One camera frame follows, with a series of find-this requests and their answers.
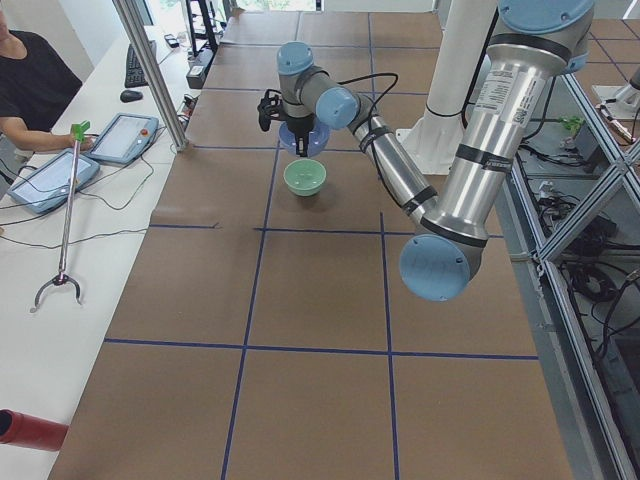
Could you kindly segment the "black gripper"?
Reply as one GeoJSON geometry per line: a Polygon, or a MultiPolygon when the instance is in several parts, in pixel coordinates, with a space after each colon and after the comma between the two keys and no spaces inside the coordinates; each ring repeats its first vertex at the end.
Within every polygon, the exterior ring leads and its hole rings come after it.
{"type": "Polygon", "coordinates": [[[289,115],[286,119],[288,130],[295,136],[295,152],[299,157],[308,157],[309,133],[314,129],[314,115],[294,117],[289,115]]]}

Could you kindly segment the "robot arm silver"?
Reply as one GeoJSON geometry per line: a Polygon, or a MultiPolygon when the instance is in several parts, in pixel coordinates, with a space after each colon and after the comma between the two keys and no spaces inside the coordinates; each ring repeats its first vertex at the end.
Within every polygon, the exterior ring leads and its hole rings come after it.
{"type": "Polygon", "coordinates": [[[395,134],[374,102],[334,81],[311,48],[277,53],[280,93],[260,124],[287,124],[305,155],[316,123],[347,129],[417,227],[400,259],[404,284],[431,301],[459,295],[477,273],[486,219],[547,81],[586,61],[590,1],[455,1],[423,117],[395,134]]]}

